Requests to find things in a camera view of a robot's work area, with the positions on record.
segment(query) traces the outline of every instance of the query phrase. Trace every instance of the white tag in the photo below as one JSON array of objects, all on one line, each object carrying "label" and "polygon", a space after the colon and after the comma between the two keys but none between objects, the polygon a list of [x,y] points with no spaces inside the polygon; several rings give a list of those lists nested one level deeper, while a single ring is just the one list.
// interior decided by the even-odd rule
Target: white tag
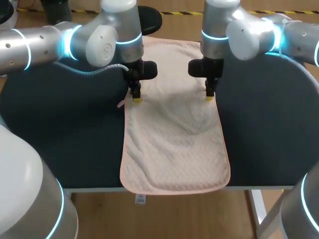
[{"label": "white tag", "polygon": [[146,195],[136,194],[135,195],[135,203],[136,204],[145,204],[146,203]]}]

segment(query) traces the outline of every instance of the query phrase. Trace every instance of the floor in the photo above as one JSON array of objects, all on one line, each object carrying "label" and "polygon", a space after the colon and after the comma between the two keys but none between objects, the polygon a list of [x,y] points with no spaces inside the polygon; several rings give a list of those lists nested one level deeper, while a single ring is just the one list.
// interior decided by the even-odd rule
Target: floor
[{"label": "floor", "polygon": [[[21,0],[28,7],[34,0]],[[160,11],[202,11],[204,0],[139,0]],[[73,9],[99,10],[99,0],[71,0]],[[316,0],[242,0],[248,10],[318,10]],[[39,8],[36,0],[32,8]],[[74,21],[86,23],[94,16],[77,13]],[[292,14],[293,19],[319,22],[319,15]],[[202,16],[163,16],[163,27],[154,37],[199,41]],[[41,13],[22,13],[18,27],[41,26]],[[319,70],[308,66],[319,78]],[[0,80],[0,89],[4,79]],[[281,190],[263,191],[267,211]],[[145,205],[135,204],[129,192],[75,194],[72,200],[79,215],[79,239],[184,238],[253,239],[255,238],[249,201],[244,191],[222,190],[190,196],[147,196]],[[280,233],[273,239],[281,239]]]}]

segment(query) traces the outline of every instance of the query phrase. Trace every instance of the towel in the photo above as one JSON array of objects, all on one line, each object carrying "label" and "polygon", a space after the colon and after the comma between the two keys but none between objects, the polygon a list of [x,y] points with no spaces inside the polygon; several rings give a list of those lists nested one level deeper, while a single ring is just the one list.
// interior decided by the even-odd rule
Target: towel
[{"label": "towel", "polygon": [[158,76],[141,81],[142,101],[128,94],[120,179],[137,194],[211,192],[230,179],[230,165],[215,98],[206,100],[205,79],[188,75],[202,58],[196,42],[144,37],[143,60]]}]

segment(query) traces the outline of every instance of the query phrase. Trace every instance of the yellow gripper tip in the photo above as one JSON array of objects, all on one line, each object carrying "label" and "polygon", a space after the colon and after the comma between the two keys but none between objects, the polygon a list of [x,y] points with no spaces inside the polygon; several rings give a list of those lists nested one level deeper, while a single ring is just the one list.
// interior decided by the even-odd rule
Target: yellow gripper tip
[{"label": "yellow gripper tip", "polygon": [[133,101],[136,102],[136,103],[139,103],[139,102],[142,101],[142,99],[141,98],[133,98]]}]

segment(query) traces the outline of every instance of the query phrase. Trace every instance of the table surface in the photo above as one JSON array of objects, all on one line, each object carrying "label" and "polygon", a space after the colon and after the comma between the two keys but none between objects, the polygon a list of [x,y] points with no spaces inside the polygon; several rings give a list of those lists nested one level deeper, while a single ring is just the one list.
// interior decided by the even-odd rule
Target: table surface
[{"label": "table surface", "polygon": [[[64,188],[118,188],[126,91],[117,69],[88,78],[46,65],[8,76],[0,113]],[[293,186],[317,162],[318,93],[286,60],[226,58],[216,95],[228,186]]]}]

